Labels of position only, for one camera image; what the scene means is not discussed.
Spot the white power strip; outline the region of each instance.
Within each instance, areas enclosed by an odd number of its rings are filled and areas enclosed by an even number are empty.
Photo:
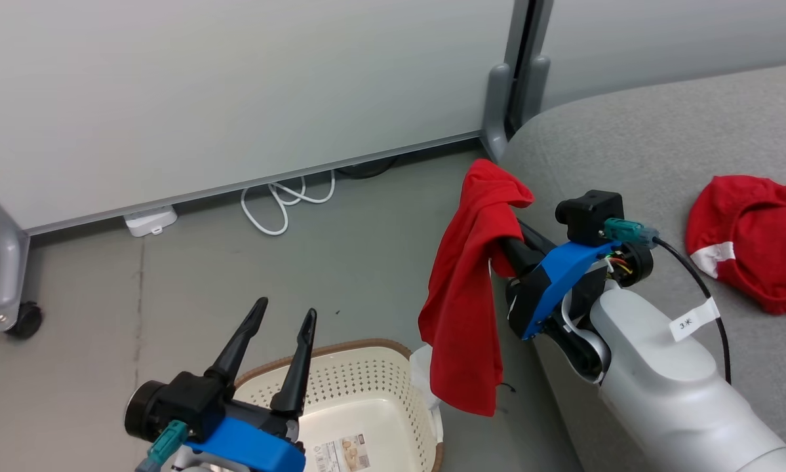
[[[160,234],[163,228],[177,221],[177,213],[171,205],[160,206],[125,215],[125,223],[133,236],[141,238],[144,235]]]

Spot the white cable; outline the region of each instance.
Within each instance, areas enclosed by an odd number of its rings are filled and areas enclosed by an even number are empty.
[[[246,209],[246,203],[244,201],[244,198],[246,197],[246,191],[250,190],[249,188],[245,188],[241,192],[241,209],[244,210],[244,214],[246,215],[246,218],[250,220],[250,223],[254,224],[259,231],[265,234],[269,234],[270,236],[279,236],[279,234],[288,231],[288,211],[285,210],[285,207],[293,207],[300,201],[308,201],[308,203],[315,203],[315,204],[326,203],[327,201],[329,201],[330,198],[332,198],[332,195],[335,193],[335,171],[330,170],[329,173],[332,176],[332,186],[329,188],[329,194],[326,195],[326,197],[320,199],[305,196],[305,189],[306,189],[305,177],[300,177],[300,181],[302,182],[302,189],[300,190],[299,193],[291,190],[290,188],[287,188],[286,186],[278,182],[267,185],[267,190],[270,190],[270,194],[273,195],[273,198],[276,199],[276,204],[279,205],[279,210],[282,211],[282,219],[285,221],[285,224],[282,225],[281,229],[278,229],[276,231],[267,229],[266,227],[259,224],[258,221],[256,221],[256,219],[252,217],[250,211]],[[279,190],[291,194],[296,198],[294,198],[294,200],[282,200],[281,198],[279,198],[279,192],[278,192]]]

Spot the blue plastic bracket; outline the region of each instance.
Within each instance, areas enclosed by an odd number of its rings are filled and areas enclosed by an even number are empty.
[[[568,242],[547,253],[536,271],[544,271],[551,284],[545,289],[536,310],[533,311],[533,319],[527,326],[524,340],[539,334],[541,326],[564,295],[576,285],[591,265],[599,260],[600,255],[610,253],[612,248],[619,245],[619,241],[597,247]]]
[[[293,444],[230,416],[224,418],[206,442],[189,441],[186,446],[261,472],[302,472],[305,469],[305,454]]]

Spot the white label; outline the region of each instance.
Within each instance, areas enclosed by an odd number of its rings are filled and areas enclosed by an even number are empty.
[[[369,469],[363,434],[341,437],[314,447],[317,472],[356,472]]]
[[[717,319],[717,317],[719,317],[719,308],[711,296],[706,302],[670,322],[669,331],[672,331],[672,337],[678,342],[696,332],[696,329]]]

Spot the teal connector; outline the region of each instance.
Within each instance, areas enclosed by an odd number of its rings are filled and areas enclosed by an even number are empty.
[[[603,233],[608,239],[648,246],[650,250],[657,246],[652,239],[659,235],[653,227],[646,227],[640,223],[619,218],[606,219]]]
[[[171,421],[147,450],[147,458],[139,463],[136,472],[159,472],[163,464],[189,439],[185,422]]]

